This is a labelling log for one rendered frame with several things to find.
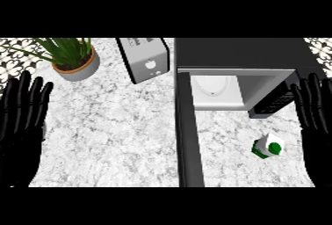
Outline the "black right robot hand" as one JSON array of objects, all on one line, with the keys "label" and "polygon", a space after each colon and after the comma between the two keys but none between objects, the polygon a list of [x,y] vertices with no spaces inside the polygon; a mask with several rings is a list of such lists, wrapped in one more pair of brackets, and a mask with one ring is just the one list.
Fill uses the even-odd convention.
[{"label": "black right robot hand", "polygon": [[301,125],[305,171],[315,187],[332,187],[332,80],[317,74],[290,85]]}]

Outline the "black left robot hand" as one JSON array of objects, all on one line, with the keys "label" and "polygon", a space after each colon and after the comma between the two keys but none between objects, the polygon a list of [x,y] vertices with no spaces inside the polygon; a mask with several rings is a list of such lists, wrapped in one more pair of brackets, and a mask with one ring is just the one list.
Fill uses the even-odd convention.
[{"label": "black left robot hand", "polygon": [[53,83],[25,70],[0,99],[0,188],[26,188],[38,170]]}]

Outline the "green and white milk carton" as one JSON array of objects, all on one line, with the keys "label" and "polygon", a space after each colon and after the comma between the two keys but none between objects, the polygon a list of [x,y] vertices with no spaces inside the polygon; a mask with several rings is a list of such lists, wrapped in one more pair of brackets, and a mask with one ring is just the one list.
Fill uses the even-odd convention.
[{"label": "green and white milk carton", "polygon": [[283,139],[274,134],[264,135],[252,144],[252,153],[265,159],[273,156],[280,156],[283,153]]}]

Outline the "dark grey microwave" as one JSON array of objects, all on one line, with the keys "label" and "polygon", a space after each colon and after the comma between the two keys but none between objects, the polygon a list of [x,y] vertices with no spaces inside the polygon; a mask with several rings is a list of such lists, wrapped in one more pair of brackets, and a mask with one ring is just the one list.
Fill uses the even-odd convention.
[{"label": "dark grey microwave", "polygon": [[302,38],[177,38],[174,53],[197,111],[265,119],[293,101],[290,85],[311,73],[326,78]]}]

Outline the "dark grey microwave door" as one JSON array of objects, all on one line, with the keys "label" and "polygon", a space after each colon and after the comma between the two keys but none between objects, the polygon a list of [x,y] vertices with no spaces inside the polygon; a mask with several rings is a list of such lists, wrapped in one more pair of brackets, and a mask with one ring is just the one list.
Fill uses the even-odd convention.
[{"label": "dark grey microwave door", "polygon": [[180,187],[203,187],[190,74],[175,74],[177,174]]}]

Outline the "green plant in grey pot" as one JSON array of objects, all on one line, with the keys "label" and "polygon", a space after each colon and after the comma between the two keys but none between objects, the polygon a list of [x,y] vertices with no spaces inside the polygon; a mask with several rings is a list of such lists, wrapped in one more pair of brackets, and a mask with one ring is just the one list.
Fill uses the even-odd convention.
[{"label": "green plant in grey pot", "polygon": [[70,82],[82,81],[94,74],[100,66],[100,57],[90,38],[34,38],[34,41],[47,50],[48,56],[14,47],[7,47],[7,49],[19,50],[51,62],[51,68]]}]

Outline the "silver toaster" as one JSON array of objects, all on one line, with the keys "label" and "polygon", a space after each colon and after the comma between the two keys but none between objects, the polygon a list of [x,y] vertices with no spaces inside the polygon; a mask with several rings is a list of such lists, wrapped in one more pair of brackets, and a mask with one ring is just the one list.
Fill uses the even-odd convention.
[{"label": "silver toaster", "polygon": [[169,50],[162,38],[116,38],[115,41],[134,84],[169,71]]}]

